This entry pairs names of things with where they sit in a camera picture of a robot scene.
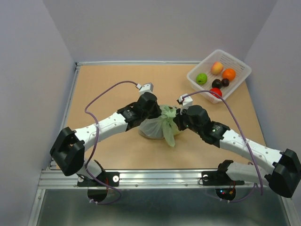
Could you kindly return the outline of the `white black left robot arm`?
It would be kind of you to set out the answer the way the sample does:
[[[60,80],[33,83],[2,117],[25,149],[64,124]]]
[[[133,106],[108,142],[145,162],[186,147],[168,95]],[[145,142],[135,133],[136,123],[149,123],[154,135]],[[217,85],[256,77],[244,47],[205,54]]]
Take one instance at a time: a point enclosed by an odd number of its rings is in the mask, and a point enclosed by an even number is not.
[[[78,174],[85,164],[85,151],[89,148],[115,134],[140,126],[146,119],[154,119],[160,115],[157,97],[145,92],[136,102],[117,110],[98,123],[76,130],[69,127],[62,129],[50,150],[50,155],[65,176]]]

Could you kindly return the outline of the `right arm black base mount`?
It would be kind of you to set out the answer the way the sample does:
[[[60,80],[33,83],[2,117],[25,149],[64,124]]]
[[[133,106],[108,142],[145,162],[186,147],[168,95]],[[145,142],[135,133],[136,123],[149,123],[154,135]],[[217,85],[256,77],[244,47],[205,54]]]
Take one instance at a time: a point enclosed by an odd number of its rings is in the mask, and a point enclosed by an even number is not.
[[[204,171],[199,179],[199,184],[204,186],[242,186],[241,180],[233,180],[223,171]]]

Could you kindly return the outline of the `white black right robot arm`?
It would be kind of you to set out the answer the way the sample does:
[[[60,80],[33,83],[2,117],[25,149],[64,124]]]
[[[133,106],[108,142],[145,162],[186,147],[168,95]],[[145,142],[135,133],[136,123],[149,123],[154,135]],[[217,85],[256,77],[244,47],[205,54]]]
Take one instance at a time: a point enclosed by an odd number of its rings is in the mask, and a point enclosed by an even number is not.
[[[285,198],[293,196],[301,181],[301,162],[295,151],[286,149],[283,152],[245,139],[228,126],[210,120],[207,111],[199,105],[176,110],[174,122],[179,130],[190,129],[205,143],[253,162],[253,165],[244,165],[224,161],[216,172],[220,183],[249,181],[266,185]]]

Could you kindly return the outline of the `pale green plastic bag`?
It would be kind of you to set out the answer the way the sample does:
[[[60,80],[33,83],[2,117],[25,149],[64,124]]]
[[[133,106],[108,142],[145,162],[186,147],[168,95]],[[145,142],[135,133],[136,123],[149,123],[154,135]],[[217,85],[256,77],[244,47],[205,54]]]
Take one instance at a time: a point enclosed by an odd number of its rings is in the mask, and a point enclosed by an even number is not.
[[[175,136],[180,133],[173,121],[176,117],[176,106],[160,105],[161,115],[158,118],[146,119],[138,127],[138,133],[148,139],[164,139],[170,147],[175,146]]]

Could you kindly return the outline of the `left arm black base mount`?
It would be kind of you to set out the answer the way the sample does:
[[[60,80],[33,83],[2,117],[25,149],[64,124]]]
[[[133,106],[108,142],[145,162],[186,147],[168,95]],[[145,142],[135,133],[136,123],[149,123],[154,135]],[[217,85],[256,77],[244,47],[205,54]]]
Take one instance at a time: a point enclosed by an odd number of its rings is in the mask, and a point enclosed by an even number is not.
[[[96,177],[96,179],[101,181],[103,184],[112,187],[118,187],[120,173],[117,171],[106,171],[106,172],[102,172],[99,176]],[[93,178],[88,178],[83,175],[80,175],[77,181],[78,187],[100,187],[100,186],[104,186],[103,184],[100,184]]]

